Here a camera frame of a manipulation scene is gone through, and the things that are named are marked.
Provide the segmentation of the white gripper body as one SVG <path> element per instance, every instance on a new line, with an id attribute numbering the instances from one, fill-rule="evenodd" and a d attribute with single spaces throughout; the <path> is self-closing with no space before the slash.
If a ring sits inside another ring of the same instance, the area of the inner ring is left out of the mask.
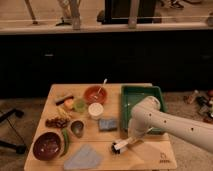
<path id="1" fill-rule="evenodd" d="M 145 136 L 151 127 L 148 124 L 131 119 L 128 124 L 128 137 L 130 142 L 136 142 Z"/>

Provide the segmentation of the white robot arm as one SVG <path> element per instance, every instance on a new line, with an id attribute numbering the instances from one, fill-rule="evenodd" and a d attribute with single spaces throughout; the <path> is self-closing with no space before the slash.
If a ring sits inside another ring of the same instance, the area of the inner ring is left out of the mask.
<path id="1" fill-rule="evenodd" d="M 213 153 L 213 125 L 161 112 L 160 107 L 159 100 L 154 96 L 147 96 L 134 105 L 128 136 L 140 139 L 150 127 L 155 127 Z"/>

